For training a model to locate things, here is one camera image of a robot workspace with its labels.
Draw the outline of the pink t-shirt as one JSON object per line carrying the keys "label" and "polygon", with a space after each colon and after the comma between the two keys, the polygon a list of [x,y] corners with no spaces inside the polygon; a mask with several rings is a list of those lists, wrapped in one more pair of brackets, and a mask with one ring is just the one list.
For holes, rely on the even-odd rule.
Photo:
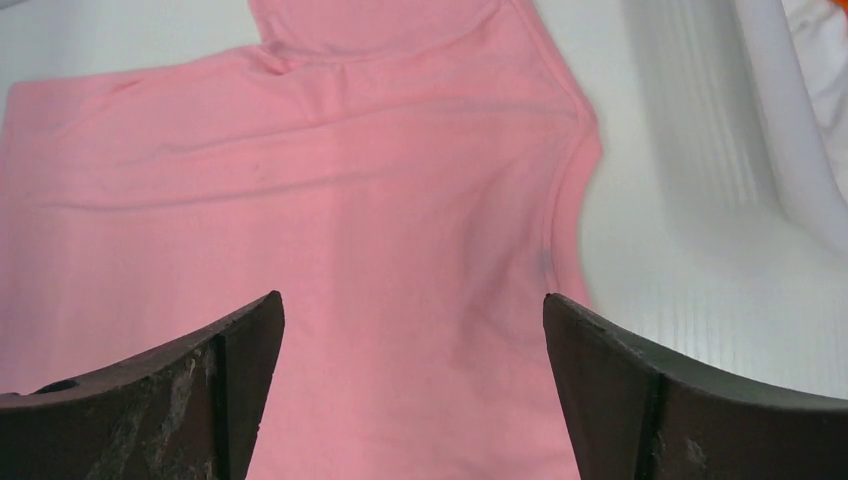
{"label": "pink t-shirt", "polygon": [[576,478],[541,310],[587,297],[601,148],[534,5],[251,8],[258,45],[10,89],[2,388],[277,290],[251,478]]}

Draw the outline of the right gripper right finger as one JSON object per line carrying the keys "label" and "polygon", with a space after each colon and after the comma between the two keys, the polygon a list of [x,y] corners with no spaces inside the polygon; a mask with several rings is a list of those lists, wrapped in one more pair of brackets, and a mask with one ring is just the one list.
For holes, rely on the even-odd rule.
{"label": "right gripper right finger", "polygon": [[543,327],[584,479],[843,479],[847,403],[758,382],[559,294]]}

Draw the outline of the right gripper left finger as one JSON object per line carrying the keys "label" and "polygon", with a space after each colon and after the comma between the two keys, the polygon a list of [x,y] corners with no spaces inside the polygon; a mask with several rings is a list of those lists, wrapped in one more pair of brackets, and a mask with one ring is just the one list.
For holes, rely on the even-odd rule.
{"label": "right gripper left finger", "polygon": [[285,319],[271,292],[190,334],[1,397],[5,479],[243,479]]}

